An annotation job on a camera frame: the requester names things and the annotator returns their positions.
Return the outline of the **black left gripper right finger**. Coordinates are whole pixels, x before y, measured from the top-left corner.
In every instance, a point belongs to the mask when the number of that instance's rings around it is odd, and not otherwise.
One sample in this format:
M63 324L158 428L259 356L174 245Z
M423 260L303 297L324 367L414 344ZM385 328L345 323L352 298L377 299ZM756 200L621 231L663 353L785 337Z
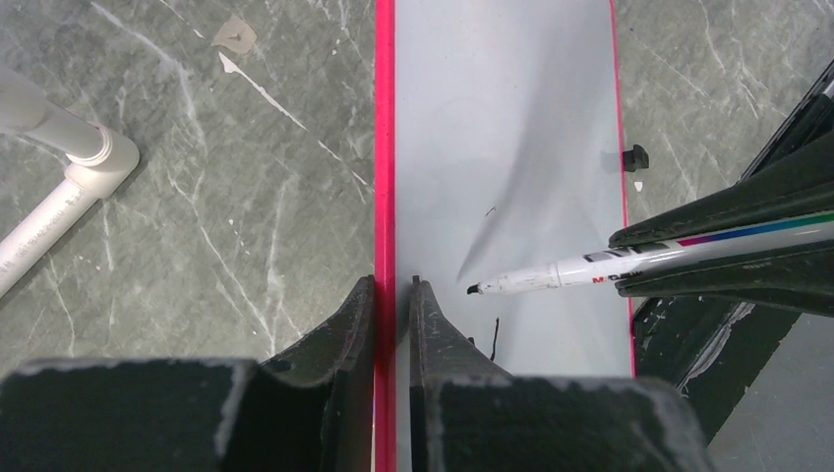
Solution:
M516 377L444 316L431 284L409 296L415 471L710 471L692 409L654 379Z

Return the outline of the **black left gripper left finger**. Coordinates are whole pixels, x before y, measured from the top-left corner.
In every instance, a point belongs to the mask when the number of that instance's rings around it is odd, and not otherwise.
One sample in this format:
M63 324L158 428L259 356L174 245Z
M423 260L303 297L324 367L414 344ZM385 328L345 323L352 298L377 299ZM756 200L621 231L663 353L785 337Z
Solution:
M274 357L44 359L1 382L5 471L368 471L374 280Z

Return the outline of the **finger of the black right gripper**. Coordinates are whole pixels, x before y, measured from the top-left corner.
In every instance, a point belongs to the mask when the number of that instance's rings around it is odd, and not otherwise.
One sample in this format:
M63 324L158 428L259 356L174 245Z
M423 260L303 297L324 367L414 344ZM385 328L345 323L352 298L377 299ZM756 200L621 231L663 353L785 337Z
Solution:
M615 232L611 248L692 236L833 208L833 134L723 191Z
M718 297L831 318L833 242L660 269L616 287L623 297Z

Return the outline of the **black whiteboard marker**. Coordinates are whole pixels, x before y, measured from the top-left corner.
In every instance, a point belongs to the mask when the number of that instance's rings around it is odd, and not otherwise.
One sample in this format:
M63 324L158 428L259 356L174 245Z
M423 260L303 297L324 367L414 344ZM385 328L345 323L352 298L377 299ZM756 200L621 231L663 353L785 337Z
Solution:
M514 294L621 281L661 269L755 252L794 248L833 238L831 210L696 236L619 247L556 263L506 272L467 288L471 294Z

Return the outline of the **red framed whiteboard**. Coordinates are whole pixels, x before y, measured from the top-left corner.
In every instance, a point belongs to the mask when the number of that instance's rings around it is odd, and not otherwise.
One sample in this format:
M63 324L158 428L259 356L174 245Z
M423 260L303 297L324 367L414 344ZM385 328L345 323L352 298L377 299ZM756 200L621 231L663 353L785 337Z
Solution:
M395 469L411 469L411 281L501 368L630 377L631 304L606 284L475 296L587 254L627 223L611 1L387 1L397 340Z

